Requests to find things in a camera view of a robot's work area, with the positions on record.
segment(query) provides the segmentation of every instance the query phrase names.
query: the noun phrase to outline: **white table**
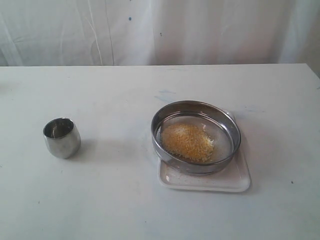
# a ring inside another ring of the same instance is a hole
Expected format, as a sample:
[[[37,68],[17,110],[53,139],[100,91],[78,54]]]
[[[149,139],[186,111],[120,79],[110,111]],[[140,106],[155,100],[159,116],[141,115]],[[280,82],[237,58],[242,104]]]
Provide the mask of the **white table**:
[[[165,104],[232,111],[252,178],[241,194],[157,179],[150,123]],[[320,80],[305,64],[0,68],[1,240],[320,239]],[[80,152],[49,154],[72,118]]]

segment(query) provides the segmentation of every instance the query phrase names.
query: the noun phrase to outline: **stainless steel sieve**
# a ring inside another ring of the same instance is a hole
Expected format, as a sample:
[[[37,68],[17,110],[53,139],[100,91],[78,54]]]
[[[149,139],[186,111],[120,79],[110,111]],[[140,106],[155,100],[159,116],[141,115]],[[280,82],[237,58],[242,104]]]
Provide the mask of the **stainless steel sieve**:
[[[183,157],[166,151],[161,144],[163,124],[173,118],[190,116],[205,119],[218,126],[230,143],[229,154],[223,159],[209,163],[188,162]],[[220,108],[199,101],[178,101],[161,108],[151,122],[153,147],[162,161],[172,168],[189,175],[208,175],[223,170],[232,160],[241,143],[241,133],[235,121]]]

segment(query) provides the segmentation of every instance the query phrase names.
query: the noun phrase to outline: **stainless steel cup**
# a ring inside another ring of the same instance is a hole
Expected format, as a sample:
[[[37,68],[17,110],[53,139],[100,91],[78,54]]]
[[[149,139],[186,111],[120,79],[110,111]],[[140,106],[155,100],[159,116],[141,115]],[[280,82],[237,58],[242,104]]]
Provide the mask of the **stainless steel cup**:
[[[65,117],[50,121],[43,129],[49,152],[61,159],[74,155],[80,148],[81,138],[74,122]]]

